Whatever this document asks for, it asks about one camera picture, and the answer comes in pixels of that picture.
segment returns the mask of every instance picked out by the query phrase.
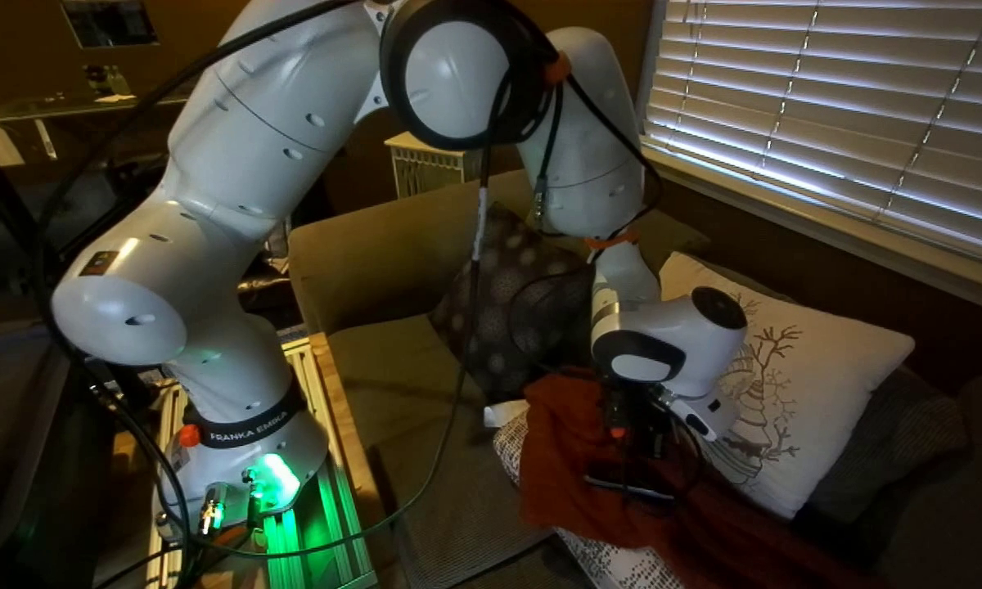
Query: white pillow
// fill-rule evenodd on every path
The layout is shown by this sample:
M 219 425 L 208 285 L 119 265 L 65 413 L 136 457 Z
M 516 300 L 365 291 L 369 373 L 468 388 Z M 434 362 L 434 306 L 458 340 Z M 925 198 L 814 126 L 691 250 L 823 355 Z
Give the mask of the white pillow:
M 741 421 L 703 446 L 703 455 L 746 496 L 794 517 L 846 451 L 877 382 L 910 355 L 913 340 L 768 296 L 684 253 L 675 253 L 659 277 L 660 300 L 706 285 L 743 304 L 746 346 L 723 375 Z

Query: window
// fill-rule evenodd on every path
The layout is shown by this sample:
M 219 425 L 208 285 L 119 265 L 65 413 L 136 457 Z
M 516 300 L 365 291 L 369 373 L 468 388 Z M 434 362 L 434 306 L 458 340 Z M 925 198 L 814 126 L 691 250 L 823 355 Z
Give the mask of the window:
M 645 147 L 982 265 L 982 0 L 660 0 Z

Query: green light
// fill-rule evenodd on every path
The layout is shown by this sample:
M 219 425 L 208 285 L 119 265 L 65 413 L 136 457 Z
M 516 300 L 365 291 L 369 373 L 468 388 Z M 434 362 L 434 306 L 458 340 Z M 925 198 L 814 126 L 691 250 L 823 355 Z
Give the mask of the green light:
M 251 466 L 251 496 L 258 499 L 258 509 L 286 509 L 300 481 L 280 455 L 263 455 L 263 460 Z

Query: red cloth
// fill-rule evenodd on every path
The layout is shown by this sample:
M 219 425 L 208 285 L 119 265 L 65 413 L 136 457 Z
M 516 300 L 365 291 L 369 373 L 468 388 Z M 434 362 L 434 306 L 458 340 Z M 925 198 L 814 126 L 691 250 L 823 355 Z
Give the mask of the red cloth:
M 582 481 L 588 468 L 627 457 L 604 425 L 604 388 L 582 375 L 544 375 L 526 387 L 526 437 L 520 455 L 525 517 L 615 546 L 654 546 L 684 587 L 882 587 L 800 539 L 712 471 L 675 504 L 648 507 Z M 642 460 L 672 486 L 691 481 L 691 455 Z

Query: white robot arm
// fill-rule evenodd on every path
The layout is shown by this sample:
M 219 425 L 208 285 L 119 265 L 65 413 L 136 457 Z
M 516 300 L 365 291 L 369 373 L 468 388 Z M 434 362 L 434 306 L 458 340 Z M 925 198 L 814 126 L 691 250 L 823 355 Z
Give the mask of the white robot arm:
M 251 0 L 227 38 L 316 2 L 323 0 Z M 642 165 L 575 87 L 557 86 L 559 118 L 544 118 L 544 72 L 559 57 L 636 142 L 614 45 L 588 29 L 546 38 L 506 0 L 406 0 L 393 13 L 348 2 L 208 69 L 171 132 L 157 189 L 52 293 L 76 346 L 124 367 L 162 362 L 186 387 L 203 433 L 177 460 L 189 515 L 214 484 L 246 484 L 271 455 L 296 484 L 258 507 L 286 509 L 323 460 L 280 338 L 238 306 L 235 281 L 369 109 L 396 109 L 438 147 L 516 144 L 557 233 L 605 240 L 642 209 Z M 654 275 L 630 241 L 600 255 L 600 291 L 614 300 L 600 335 L 630 331 L 627 306 L 659 304 Z M 638 362 L 630 346 L 615 355 L 620 375 Z

